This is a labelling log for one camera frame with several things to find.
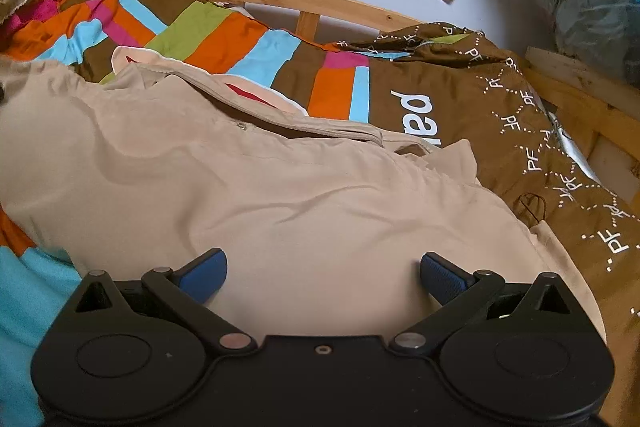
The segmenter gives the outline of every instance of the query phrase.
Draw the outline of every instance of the light blue stripe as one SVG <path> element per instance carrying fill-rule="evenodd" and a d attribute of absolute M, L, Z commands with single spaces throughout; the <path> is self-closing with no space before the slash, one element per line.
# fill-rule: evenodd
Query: light blue stripe
<path fill-rule="evenodd" d="M 82 62 L 82 54 L 89 48 L 100 44 L 107 35 L 102 31 L 102 23 L 98 19 L 79 23 L 69 39 L 62 35 L 52 47 L 40 55 L 36 60 L 55 58 L 65 66 L 74 62 Z"/>
<path fill-rule="evenodd" d="M 166 24 L 153 15 L 151 10 L 149 10 L 149 8 L 143 5 L 139 0 L 120 0 L 120 6 L 122 6 L 156 35 L 159 35 L 166 29 Z"/>
<path fill-rule="evenodd" d="M 227 71 L 239 74 L 261 86 L 271 87 L 276 74 L 302 42 L 283 30 L 269 30 L 260 37 L 254 48 Z"/>
<path fill-rule="evenodd" d="M 349 120 L 369 123 L 369 67 L 358 66 L 353 77 Z"/>
<path fill-rule="evenodd" d="M 0 424 L 43 422 L 29 374 L 36 347 L 78 287 L 80 276 L 38 248 L 16 257 L 0 247 Z"/>
<path fill-rule="evenodd" d="M 387 53 L 356 52 L 356 53 L 359 53 L 360 55 L 367 55 L 367 57 L 390 58 L 391 60 L 393 60 L 394 58 L 408 57 L 409 55 L 411 55 L 411 53 L 407 53 L 407 52 L 387 52 Z"/>

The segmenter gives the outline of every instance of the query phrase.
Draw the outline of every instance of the wooden slat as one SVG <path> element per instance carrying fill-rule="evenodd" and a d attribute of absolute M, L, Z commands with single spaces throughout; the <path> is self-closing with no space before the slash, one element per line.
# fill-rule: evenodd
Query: wooden slat
<path fill-rule="evenodd" d="M 558 108 L 556 116 L 560 120 L 562 128 L 575 142 L 578 149 L 580 149 L 580 152 L 584 154 L 585 158 L 588 158 L 591 155 L 591 152 L 593 152 L 593 148 L 596 146 L 599 133 L 589 127 L 587 123 L 576 118 L 565 108 Z"/>
<path fill-rule="evenodd" d="M 540 97 L 583 121 L 634 158 L 640 159 L 640 121 L 560 80 L 531 69 L 524 73 Z"/>
<path fill-rule="evenodd" d="M 317 13 L 300 12 L 298 23 L 296 24 L 296 35 L 307 41 L 313 41 L 316 37 L 319 22 L 320 16 Z"/>
<path fill-rule="evenodd" d="M 525 58 L 534 70 L 577 87 L 640 121 L 640 89 L 596 73 L 580 60 L 529 48 Z"/>
<path fill-rule="evenodd" d="M 212 0 L 217 2 L 243 2 L 266 4 L 289 8 L 301 12 L 318 13 L 338 20 L 360 24 L 384 32 L 400 30 L 407 26 L 421 24 L 421 21 L 406 17 L 363 2 L 353 0 Z"/>

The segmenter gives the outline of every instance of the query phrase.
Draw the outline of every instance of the black clamp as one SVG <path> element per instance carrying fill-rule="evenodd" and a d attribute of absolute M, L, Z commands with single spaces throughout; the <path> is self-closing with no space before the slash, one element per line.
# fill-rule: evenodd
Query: black clamp
<path fill-rule="evenodd" d="M 90 272 L 38 347 L 46 425 L 601 426 L 613 379 L 599 334 L 555 273 L 532 284 L 420 263 L 443 304 L 394 337 L 248 334 L 201 306 L 211 250 L 140 281 Z"/>

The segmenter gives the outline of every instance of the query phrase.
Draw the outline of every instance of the wooden headboard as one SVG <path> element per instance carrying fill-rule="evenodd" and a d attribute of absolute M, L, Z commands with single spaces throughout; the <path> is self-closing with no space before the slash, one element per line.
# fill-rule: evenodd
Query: wooden headboard
<path fill-rule="evenodd" d="M 312 41 L 320 16 L 331 17 L 382 32 L 401 30 L 422 23 L 405 15 L 353 0 L 211 0 L 235 4 L 253 3 L 288 8 L 300 12 L 296 34 Z"/>

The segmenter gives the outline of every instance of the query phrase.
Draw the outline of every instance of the blue grip pad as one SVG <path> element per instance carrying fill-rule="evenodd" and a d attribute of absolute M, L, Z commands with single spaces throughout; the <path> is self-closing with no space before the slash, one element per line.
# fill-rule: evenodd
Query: blue grip pad
<path fill-rule="evenodd" d="M 188 271 L 180 270 L 178 288 L 194 301 L 204 304 L 222 288 L 226 279 L 226 270 L 226 255 L 222 250 L 218 250 Z"/>
<path fill-rule="evenodd" d="M 473 276 L 440 256 L 426 253 L 420 261 L 420 281 L 441 305 L 455 299 L 472 285 Z"/>

